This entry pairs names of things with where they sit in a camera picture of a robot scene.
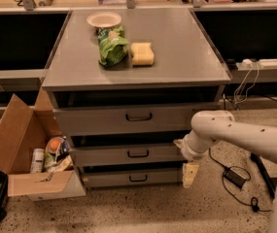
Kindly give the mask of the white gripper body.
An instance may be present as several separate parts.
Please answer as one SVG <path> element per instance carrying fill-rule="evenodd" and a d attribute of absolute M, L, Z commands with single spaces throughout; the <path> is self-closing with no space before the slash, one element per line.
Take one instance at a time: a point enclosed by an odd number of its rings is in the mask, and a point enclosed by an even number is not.
<path fill-rule="evenodd" d="M 183 139 L 174 140 L 173 143 L 187 161 L 201 159 L 208 150 L 208 146 L 196 133 L 189 133 Z"/>

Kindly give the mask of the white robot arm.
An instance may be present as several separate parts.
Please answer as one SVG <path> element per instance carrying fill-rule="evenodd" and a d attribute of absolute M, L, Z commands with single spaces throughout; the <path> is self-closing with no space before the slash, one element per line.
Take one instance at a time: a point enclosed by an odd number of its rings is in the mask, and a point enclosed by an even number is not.
<path fill-rule="evenodd" d="M 277 127 L 236 122 L 229 111 L 198 112 L 191 118 L 190 127 L 189 134 L 174 141 L 187 161 L 226 141 L 277 164 Z M 277 233 L 277 187 L 268 233 Z"/>

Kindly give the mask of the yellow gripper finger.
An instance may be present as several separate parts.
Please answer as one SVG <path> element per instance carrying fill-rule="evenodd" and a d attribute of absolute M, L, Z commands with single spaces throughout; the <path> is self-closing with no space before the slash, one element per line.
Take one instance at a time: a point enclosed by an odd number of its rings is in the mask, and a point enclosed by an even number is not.
<path fill-rule="evenodd" d="M 199 164 L 196 162 L 188 162 L 183 164 L 183 187 L 190 188 L 198 173 Z"/>

